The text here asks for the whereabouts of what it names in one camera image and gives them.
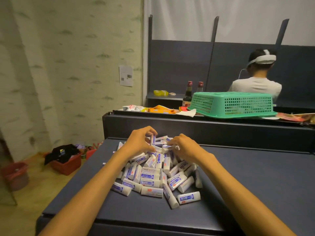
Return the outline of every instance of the green plastic basket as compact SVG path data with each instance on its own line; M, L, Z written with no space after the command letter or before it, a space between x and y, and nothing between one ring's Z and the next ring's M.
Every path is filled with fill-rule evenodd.
M214 118L274 116L273 99L267 93L196 92L189 110Z

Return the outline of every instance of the black hair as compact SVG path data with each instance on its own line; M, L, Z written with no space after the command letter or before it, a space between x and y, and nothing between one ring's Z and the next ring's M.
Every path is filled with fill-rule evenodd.
M270 55L277 55L277 52L275 50L270 49L268 51L269 51ZM248 62L250 62L250 61L252 61L252 60L254 60L257 57L262 56L262 55L266 55L264 50L263 49L256 49L250 53L250 57L248 58ZM272 64L251 63L249 66L251 66L251 65L254 66L256 70L268 70L273 65L273 63Z

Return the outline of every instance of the white t-shirt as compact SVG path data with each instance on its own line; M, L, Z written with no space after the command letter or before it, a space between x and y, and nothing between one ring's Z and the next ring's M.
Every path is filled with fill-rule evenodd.
M235 80L229 92L246 93L269 93L273 96L273 101L277 99L282 89L282 85L267 78L251 77L248 79Z

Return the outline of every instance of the pile of toothpaste tubes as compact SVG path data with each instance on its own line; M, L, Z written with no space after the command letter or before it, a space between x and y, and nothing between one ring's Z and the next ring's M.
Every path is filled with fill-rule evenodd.
M180 194L177 200L172 191L176 188L184 193L194 183L197 188L202 188L200 173L195 163L188 163L174 155L174 146L168 146L167 142L172 138L168 136L150 138L150 145L154 146L156 153L142 153L130 160L120 172L117 178L121 178L122 184L114 182L112 190L128 196L131 190L141 195L167 198L172 209L179 205L200 200L200 192Z

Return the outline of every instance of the person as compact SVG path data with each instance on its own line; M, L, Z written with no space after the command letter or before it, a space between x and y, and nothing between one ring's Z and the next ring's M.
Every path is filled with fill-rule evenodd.
M155 152L147 135L157 135L150 126L132 131L126 143L104 167L46 225L40 236L85 236L88 234L116 176L129 159L142 152ZM246 235L295 235L257 197L238 182L215 156L194 140L180 134L168 142L178 145L174 153L188 162L197 163L212 181L226 206Z
M267 73L273 67L276 55L277 53L273 50L257 49L251 52L246 70L252 77L239 79L241 70L229 92L269 93L275 102L281 92L282 85L267 79Z

